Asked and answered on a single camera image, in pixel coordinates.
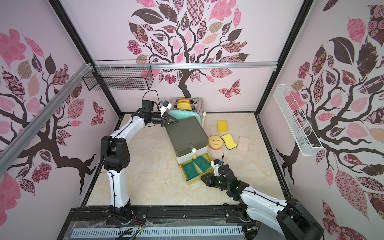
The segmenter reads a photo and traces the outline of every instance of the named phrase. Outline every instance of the wall shelf basket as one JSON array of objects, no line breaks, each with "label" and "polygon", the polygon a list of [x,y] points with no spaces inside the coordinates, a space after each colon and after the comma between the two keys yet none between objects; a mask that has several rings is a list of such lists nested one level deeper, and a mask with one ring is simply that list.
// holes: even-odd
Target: wall shelf basket
[{"label": "wall shelf basket", "polygon": [[[291,104],[287,102],[286,100],[287,96],[291,96],[291,99],[293,99]],[[313,131],[313,128],[310,122],[308,121],[308,119],[306,118],[305,113],[301,108],[299,108],[299,105],[297,104],[296,99],[293,97],[293,95],[289,91],[287,85],[285,84],[277,85],[276,90],[273,94],[273,97],[275,98],[277,104],[279,105],[280,110],[283,113],[283,116],[287,121],[289,128],[291,129],[291,132],[293,134],[293,137],[295,138],[295,141],[300,149],[301,154],[303,156],[313,156],[317,152],[319,152],[321,149],[323,149],[324,148],[323,145],[321,144],[316,133]],[[303,121],[299,122],[298,118],[296,117],[298,114],[300,114],[300,117],[304,119]],[[316,136],[316,139],[317,139],[316,142],[309,141],[306,134],[308,132]]]}]

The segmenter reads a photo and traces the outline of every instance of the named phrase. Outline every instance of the beige sponge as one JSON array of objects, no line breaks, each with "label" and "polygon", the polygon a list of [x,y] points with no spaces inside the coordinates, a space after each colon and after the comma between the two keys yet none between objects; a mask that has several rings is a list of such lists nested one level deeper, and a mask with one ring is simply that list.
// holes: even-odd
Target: beige sponge
[{"label": "beige sponge", "polygon": [[236,149],[242,152],[248,152],[248,146],[249,146],[249,138],[240,136]]}]

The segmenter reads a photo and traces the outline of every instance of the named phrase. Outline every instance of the green sponge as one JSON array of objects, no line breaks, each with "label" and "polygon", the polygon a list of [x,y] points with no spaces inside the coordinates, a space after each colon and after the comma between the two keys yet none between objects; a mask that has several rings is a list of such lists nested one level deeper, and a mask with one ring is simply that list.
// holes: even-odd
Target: green sponge
[{"label": "green sponge", "polygon": [[182,165],[185,174],[187,175],[187,180],[191,180],[194,177],[197,177],[199,174],[196,171],[195,165],[193,162]]},{"label": "green sponge", "polygon": [[203,156],[199,156],[196,159],[193,159],[192,161],[196,164],[198,168],[200,168],[202,172],[206,172],[208,168],[211,167],[211,164],[205,158],[203,158]]}]

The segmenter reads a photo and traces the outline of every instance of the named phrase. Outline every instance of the beige floor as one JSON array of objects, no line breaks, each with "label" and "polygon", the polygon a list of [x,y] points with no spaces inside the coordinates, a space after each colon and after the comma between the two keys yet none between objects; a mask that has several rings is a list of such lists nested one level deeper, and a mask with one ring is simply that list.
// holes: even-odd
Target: beige floor
[{"label": "beige floor", "polygon": [[[121,126],[128,122],[126,115]],[[207,114],[204,130],[208,136],[219,135],[217,120],[226,120],[228,133],[238,142],[240,136],[250,138],[247,153],[236,148],[208,148],[212,159],[221,159],[233,170],[237,179],[272,197],[284,199],[263,138],[252,113]],[[187,185],[169,145],[164,127],[141,129],[129,142],[131,161],[127,171],[127,191],[132,205],[204,205],[237,204],[225,191],[205,186],[202,181]],[[111,193],[107,173],[96,181],[87,205],[109,205]]]}]

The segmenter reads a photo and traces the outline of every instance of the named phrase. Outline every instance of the yellow sponge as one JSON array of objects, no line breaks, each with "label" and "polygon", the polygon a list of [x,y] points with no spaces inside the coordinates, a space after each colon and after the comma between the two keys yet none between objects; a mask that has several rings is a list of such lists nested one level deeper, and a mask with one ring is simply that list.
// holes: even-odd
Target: yellow sponge
[{"label": "yellow sponge", "polygon": [[237,147],[237,144],[233,141],[233,138],[230,134],[225,134],[221,137],[224,140],[225,146],[231,150],[234,147]]},{"label": "yellow sponge", "polygon": [[218,132],[228,132],[227,121],[218,120],[217,121],[217,131]]}]

